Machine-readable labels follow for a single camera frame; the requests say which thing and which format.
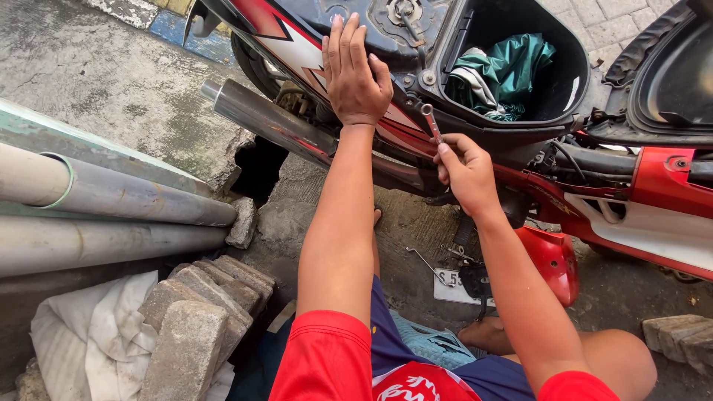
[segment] motorcycle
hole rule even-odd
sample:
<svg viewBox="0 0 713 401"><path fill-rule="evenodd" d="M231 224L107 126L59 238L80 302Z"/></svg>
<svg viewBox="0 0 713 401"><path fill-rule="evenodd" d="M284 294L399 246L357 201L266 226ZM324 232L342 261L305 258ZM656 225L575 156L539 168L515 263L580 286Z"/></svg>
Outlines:
<svg viewBox="0 0 713 401"><path fill-rule="evenodd" d="M457 204L432 162L421 113L430 103L441 132L465 133L490 153L503 210L564 305L578 291L568 235L682 280L713 279L713 10L705 0L673 6L606 75L535 0L196 0L184 43L191 30L206 37L226 23L238 64L267 98L230 79L206 81L202 94L218 115L328 168L340 122L321 41L333 16L355 11L367 52L389 65L394 87L376 127L375 184ZM557 51L520 119L486 118L446 95L466 49L529 32ZM562 233L531 228L529 218Z"/></svg>

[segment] under-seat storage compartment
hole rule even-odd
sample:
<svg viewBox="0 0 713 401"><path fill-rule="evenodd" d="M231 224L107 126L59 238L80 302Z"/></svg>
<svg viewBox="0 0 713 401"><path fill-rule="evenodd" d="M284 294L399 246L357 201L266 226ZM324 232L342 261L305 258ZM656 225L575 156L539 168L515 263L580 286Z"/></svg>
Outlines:
<svg viewBox="0 0 713 401"><path fill-rule="evenodd" d="M514 36L516 37L508 42L507 45L493 48L496 44ZM529 58L519 65L520 67L525 66L522 69L512 68L510 73L506 73L507 75L503 77L503 80L509 81L499 82L500 91L497 88L491 91L491 95L496 98L498 93L505 93L505 96L508 93L514 93L515 91L509 89L522 88L522 80L519 80L520 86L513 85L513 80L518 81L522 73L530 74L532 79L528 82L531 90L528 91L528 95L522 97L520 96L522 92L517 92L517 96L511 96L520 99L513 109L518 113L514 121L549 121L566 116L579 104L588 83L590 66L585 49L577 37L562 22L535 0L470 0L469 5L463 12L459 31L451 39L450 46L451 50L446 52L446 56L441 61L441 90L444 93L450 92L451 95L453 95L455 87L452 86L453 82L447 84L447 77L450 73L453 73L454 66L459 64L461 67L463 65L479 65L477 63L464 63L464 61L472 59L461 59L461 63L458 63L458 60L466 51L471 53L484 52L484 55L476 55L478 60L486 56L492 58L497 55L505 55L507 61L512 61L513 59L523 61L516 57L508 59L508 56L518 53L524 54L524 57ZM543 65L539 70L536 68L538 62ZM482 66L480 69L482 75L479 82L483 86L493 86L493 79L491 78L494 77L493 70L496 69L493 66L502 67L503 59L496 59L492 65L487 63L480 65ZM457 82L466 82L461 76L458 77L460 81ZM477 73L468 76L470 80L468 85L461 86L459 90L468 90L470 82L473 82L473 79L476 78L478 78ZM476 88L476 91L473 92L473 96L476 97L471 96L471 100L487 98L483 94L484 91L487 92L486 88L479 90L477 84L473 87ZM457 96L453 98L446 97L451 101L460 97L460 103L462 104L463 93L455 91L455 94ZM487 110L487 108L484 109L482 107L483 103L480 101L478 103L480 107L477 108L481 115L484 115L483 110ZM471 109L473 102L469 106L463 107ZM508 120L507 118L493 116L492 113L489 113L489 116L499 121Z"/></svg>

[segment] red t-shirt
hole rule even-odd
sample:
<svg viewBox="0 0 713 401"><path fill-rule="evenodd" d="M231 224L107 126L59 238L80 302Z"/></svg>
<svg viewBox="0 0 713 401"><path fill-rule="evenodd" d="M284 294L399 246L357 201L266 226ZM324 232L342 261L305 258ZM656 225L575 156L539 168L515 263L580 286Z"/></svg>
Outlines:
<svg viewBox="0 0 713 401"><path fill-rule="evenodd" d="M371 333L356 318L330 310L300 315L277 371L270 401L481 401L442 367L410 362L371 377ZM540 389L538 401L619 401L601 380L562 372Z"/></svg>

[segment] green cloth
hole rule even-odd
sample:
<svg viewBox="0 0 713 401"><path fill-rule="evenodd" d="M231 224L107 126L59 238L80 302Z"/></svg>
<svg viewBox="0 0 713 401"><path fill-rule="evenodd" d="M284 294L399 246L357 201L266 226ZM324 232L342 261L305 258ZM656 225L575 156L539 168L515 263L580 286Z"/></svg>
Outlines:
<svg viewBox="0 0 713 401"><path fill-rule="evenodd" d="M530 98L535 73L552 64L554 53L555 47L544 41L542 34L511 36L485 53L477 48L469 49L458 58L448 75L446 94L480 114L493 112L498 109L497 105L502 105L506 109L506 117L503 117L502 109L498 113L489 113L489 117L513 121L511 118L517 119L524 112L523 104ZM462 67L459 70L461 73L477 71L496 104L483 101L482 95L478 95L478 88L472 87L472 79L455 73L458 67Z"/></svg>

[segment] blue painted curb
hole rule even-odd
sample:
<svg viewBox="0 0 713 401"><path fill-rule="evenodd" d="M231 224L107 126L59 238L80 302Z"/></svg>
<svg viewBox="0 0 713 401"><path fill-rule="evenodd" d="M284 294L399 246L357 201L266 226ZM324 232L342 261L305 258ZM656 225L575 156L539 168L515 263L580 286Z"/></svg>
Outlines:
<svg viewBox="0 0 713 401"><path fill-rule="evenodd" d="M181 46L186 17L168 10L161 10L148 28L148 32ZM189 34L184 49L220 64L234 64L230 38L213 31L207 38L196 38Z"/></svg>

